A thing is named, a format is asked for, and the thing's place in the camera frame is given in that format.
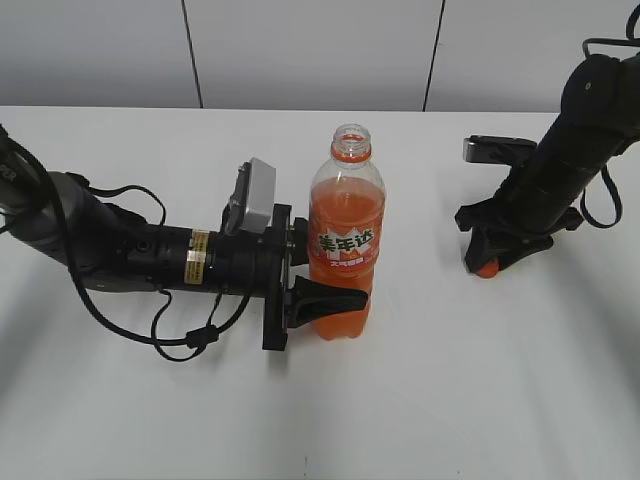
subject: orange liquid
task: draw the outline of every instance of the orange liquid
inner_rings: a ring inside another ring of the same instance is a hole
[[[360,178],[332,178],[316,185],[311,192],[311,222],[319,225],[330,225],[340,235],[346,235],[354,227],[371,225],[382,221],[384,212],[384,192],[378,187]],[[316,282],[343,288],[364,290],[371,295],[373,286],[373,268],[377,258],[377,241],[375,257],[364,265],[349,268],[335,268],[309,255],[309,271],[311,279]],[[364,310],[338,313],[320,318],[313,322],[318,335],[326,340],[338,337],[355,338],[362,333],[370,301]]]

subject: bottle label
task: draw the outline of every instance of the bottle label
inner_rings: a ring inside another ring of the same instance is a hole
[[[209,232],[205,230],[191,230],[187,261],[184,266],[184,283],[189,285],[202,285],[204,265],[207,260],[208,243]]]
[[[375,262],[380,251],[382,213],[369,223],[345,227],[312,214],[309,254],[320,263],[341,271],[359,270]]]

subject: white wall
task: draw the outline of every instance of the white wall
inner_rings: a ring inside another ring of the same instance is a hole
[[[196,107],[176,0],[2,0],[0,104]]]
[[[567,78],[584,60],[582,41],[624,38],[627,17],[637,4],[447,0],[427,109],[558,111]]]
[[[210,108],[422,110],[440,0],[188,0]]]
[[[204,107],[421,110],[441,1],[186,0]],[[180,0],[1,3],[0,105],[199,105]],[[636,3],[447,0],[427,110],[557,111]]]

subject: black cable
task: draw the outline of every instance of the black cable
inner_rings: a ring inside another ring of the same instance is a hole
[[[182,339],[158,339],[157,342],[152,338],[146,337],[144,335],[139,335],[137,333],[130,332],[108,320],[95,306],[91,297],[89,296],[84,283],[82,282],[82,278],[80,272],[78,270],[78,266],[76,263],[75,251],[72,244],[71,236],[69,235],[69,229],[67,226],[67,220],[64,213],[64,208],[62,207],[62,201],[60,200],[60,195],[58,194],[58,190],[51,179],[51,176],[46,171],[46,169],[42,166],[42,164],[22,145],[17,143],[13,139],[8,139],[9,145],[12,149],[14,149],[20,156],[33,168],[33,170],[38,175],[38,179],[40,180],[43,193],[45,197],[49,198],[51,202],[51,206],[53,208],[53,212],[55,214],[56,223],[58,225],[58,229],[60,231],[60,236],[62,237],[63,248],[67,260],[67,269],[69,270],[69,275],[71,276],[71,281],[73,282],[78,295],[80,296],[80,300],[82,301],[85,308],[93,315],[93,317],[100,323],[103,327],[110,330],[111,332],[120,335],[124,338],[132,340],[134,342],[143,343],[145,345],[154,345],[154,343],[158,343],[162,346],[182,346],[187,345],[187,338]]]
[[[26,220],[28,217],[30,217],[34,213],[35,213],[35,209],[31,209],[31,210],[27,210],[26,212],[23,212],[23,213],[20,213],[18,215],[15,215],[15,216],[12,215],[11,218],[9,220],[7,220],[6,223],[2,227],[0,227],[0,235],[2,235],[4,232],[8,232],[13,227],[15,227],[17,224],[19,224],[23,220]]]
[[[582,212],[582,216],[584,217],[584,219],[590,225],[596,228],[611,228],[622,219],[622,199],[620,198],[618,187],[616,187],[616,184],[613,182],[611,175],[609,175],[609,170],[607,169],[606,165],[602,168],[600,174],[602,175],[602,180],[604,181],[604,184],[607,187],[609,194],[611,195],[611,199],[613,200],[613,206],[616,211],[615,220],[612,223],[600,223],[595,218],[593,218],[591,213],[589,213],[589,210],[587,210],[586,188],[582,192],[582,198],[580,198],[580,211]]]
[[[218,309],[218,307],[220,306],[220,301],[222,300],[222,290],[220,290],[218,292],[218,294],[216,295],[216,299],[213,302],[213,308],[211,309],[211,313],[209,314],[209,317],[207,318],[207,326],[211,326],[212,322],[213,322],[213,314],[216,313],[216,310]]]
[[[247,285],[247,289],[245,290],[244,295],[242,296],[242,300],[240,300],[240,304],[238,305],[238,308],[236,309],[235,312],[233,312],[233,315],[231,315],[229,320],[227,320],[226,322],[224,322],[222,325],[218,327],[218,333],[224,333],[227,330],[229,330],[233,326],[233,324],[238,321],[240,316],[244,313],[244,310],[247,308],[247,304],[251,299],[251,294],[253,293],[255,276],[256,276],[256,253],[255,253],[255,250],[252,250],[251,251],[251,272],[249,273],[249,283]]]
[[[151,198],[153,198],[156,201],[156,203],[160,205],[160,208],[162,209],[162,217],[160,218],[160,222],[158,223],[158,226],[160,227],[163,226],[164,222],[167,220],[167,209],[164,206],[164,203],[162,203],[162,201],[156,196],[155,193],[153,193],[151,190],[141,185],[126,185],[124,187],[114,188],[113,190],[102,190],[100,188],[93,188],[89,186],[85,188],[89,191],[89,193],[95,195],[96,197],[101,197],[101,198],[117,197],[118,195],[122,195],[123,193],[129,192],[131,190],[137,190],[139,192],[146,193]]]
[[[614,47],[640,47],[640,39],[634,38],[633,40],[620,40],[616,38],[587,38],[582,42],[582,51],[584,56],[589,58],[591,52],[589,51],[589,45],[611,45]]]
[[[153,348],[156,349],[156,352],[158,352],[158,354],[160,354],[162,358],[169,360],[170,362],[186,362],[188,360],[191,360],[192,358],[197,357],[198,355],[200,355],[202,352],[205,351],[206,345],[200,345],[193,351],[191,355],[189,355],[188,357],[182,357],[182,358],[173,357],[163,350],[162,345],[158,340],[158,321],[160,320],[160,317],[165,312],[165,310],[169,308],[169,305],[171,305],[173,296],[171,295],[171,292],[169,292],[168,290],[159,290],[159,293],[167,296],[168,298],[167,298],[167,303],[165,303],[162,306],[162,308],[158,310],[158,313],[155,314],[155,316],[153,317],[153,321],[151,322],[151,339],[153,340]]]
[[[635,36],[636,24],[640,18],[640,5],[633,9],[631,15],[627,20],[627,26],[625,28],[626,40],[620,40],[615,38],[588,38],[582,42],[582,51],[584,56],[589,58],[591,52],[589,51],[589,45],[611,45],[614,47],[640,47],[640,38]]]
[[[626,34],[629,40],[636,40],[636,24],[638,23],[638,18],[640,17],[640,5],[633,9],[631,15],[629,15],[629,20],[627,20],[627,28]]]
[[[160,217],[160,222],[158,223],[158,226],[160,227],[163,226],[164,222],[167,219],[167,209],[164,206],[164,203],[162,203],[162,201],[158,198],[158,196],[155,193],[153,193],[151,190],[149,190],[147,187],[143,187],[142,185],[125,185],[124,187],[120,187],[120,188],[104,190],[101,188],[92,187],[89,180],[87,180],[85,177],[83,177],[78,173],[67,172],[67,175],[73,178],[82,188],[87,190],[89,193],[100,198],[114,198],[119,195],[122,195],[125,192],[129,192],[131,190],[137,190],[139,192],[146,193],[151,198],[153,198],[155,202],[158,205],[160,205],[160,208],[162,209],[162,217]]]

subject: plastic bottle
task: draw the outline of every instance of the plastic bottle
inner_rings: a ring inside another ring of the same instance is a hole
[[[373,268],[380,249],[385,188],[371,163],[371,136],[366,128],[343,125],[336,130],[331,157],[316,173],[309,211],[311,279],[371,295]],[[355,338],[369,314],[339,313],[313,322],[326,340]]]

